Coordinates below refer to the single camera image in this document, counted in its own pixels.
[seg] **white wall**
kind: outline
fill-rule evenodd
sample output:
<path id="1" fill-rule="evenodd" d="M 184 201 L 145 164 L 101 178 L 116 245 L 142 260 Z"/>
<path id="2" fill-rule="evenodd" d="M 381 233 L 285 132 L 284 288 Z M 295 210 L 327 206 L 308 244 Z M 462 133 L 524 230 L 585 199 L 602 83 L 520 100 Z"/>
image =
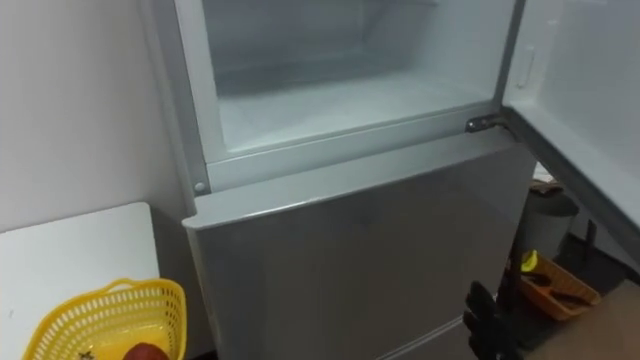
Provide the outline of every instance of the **white wall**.
<path id="1" fill-rule="evenodd" d="M 177 225 L 162 115 L 136 1 L 1 0 L 0 232 L 139 200 Z M 195 339 L 207 325 L 184 231 L 156 237 Z"/>

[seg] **refrigerator door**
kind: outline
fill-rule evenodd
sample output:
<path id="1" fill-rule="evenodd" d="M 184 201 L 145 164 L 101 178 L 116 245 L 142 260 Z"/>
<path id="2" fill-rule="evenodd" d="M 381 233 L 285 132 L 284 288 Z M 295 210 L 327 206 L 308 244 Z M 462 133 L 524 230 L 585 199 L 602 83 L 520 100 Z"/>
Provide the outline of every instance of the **refrigerator door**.
<path id="1" fill-rule="evenodd" d="M 640 2 L 527 1 L 509 126 L 640 259 Z"/>
<path id="2" fill-rule="evenodd" d="M 495 128 L 198 197 L 220 358 L 471 359 L 450 330 L 497 289 L 534 162 Z"/>

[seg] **black object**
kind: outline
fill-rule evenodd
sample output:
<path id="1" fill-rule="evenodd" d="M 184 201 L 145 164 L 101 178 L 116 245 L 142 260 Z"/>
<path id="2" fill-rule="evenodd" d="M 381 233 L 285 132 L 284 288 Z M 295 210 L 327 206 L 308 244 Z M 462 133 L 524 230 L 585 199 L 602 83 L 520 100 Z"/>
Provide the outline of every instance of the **black object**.
<path id="1" fill-rule="evenodd" d="M 526 277 L 537 286 L 548 287 L 551 286 L 551 278 L 545 274 L 539 274 L 535 272 L 523 272 L 522 276 Z"/>
<path id="2" fill-rule="evenodd" d="M 560 302 L 563 302 L 565 304 L 569 303 L 577 306 L 591 307 L 591 303 L 581 298 L 580 296 L 565 294 L 555 290 L 549 291 L 549 295 L 553 296 L 554 299 Z"/>
<path id="3" fill-rule="evenodd" d="M 218 360 L 218 354 L 215 351 L 200 355 L 192 360 Z"/>
<path id="4" fill-rule="evenodd" d="M 585 247 L 582 255 L 582 262 L 586 264 L 589 261 L 589 257 L 593 252 L 596 244 L 596 235 L 598 234 L 598 227 L 593 220 L 589 219 L 587 223 L 587 235 L 585 236 Z"/>
<path id="5" fill-rule="evenodd" d="M 474 281 L 465 299 L 463 321 L 471 335 L 469 346 L 479 360 L 522 360 L 516 339 L 489 291 Z"/>

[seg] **yellow basket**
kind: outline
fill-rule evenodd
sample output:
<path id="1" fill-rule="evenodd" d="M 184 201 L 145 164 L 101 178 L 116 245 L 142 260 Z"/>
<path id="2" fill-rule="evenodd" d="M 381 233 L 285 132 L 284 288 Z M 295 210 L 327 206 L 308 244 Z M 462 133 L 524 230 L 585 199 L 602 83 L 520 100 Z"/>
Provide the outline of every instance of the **yellow basket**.
<path id="1" fill-rule="evenodd" d="M 120 360 L 141 342 L 182 360 L 186 315 L 184 291 L 175 282 L 119 279 L 49 313 L 23 360 Z"/>

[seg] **floor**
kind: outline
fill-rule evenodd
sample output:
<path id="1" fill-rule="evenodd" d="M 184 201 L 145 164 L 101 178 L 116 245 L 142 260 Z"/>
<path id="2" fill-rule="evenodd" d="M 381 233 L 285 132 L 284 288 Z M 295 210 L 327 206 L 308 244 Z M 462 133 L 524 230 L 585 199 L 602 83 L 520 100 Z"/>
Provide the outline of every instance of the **floor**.
<path id="1" fill-rule="evenodd" d="M 625 281 L 593 311 L 575 320 L 527 360 L 640 359 L 640 287 Z"/>

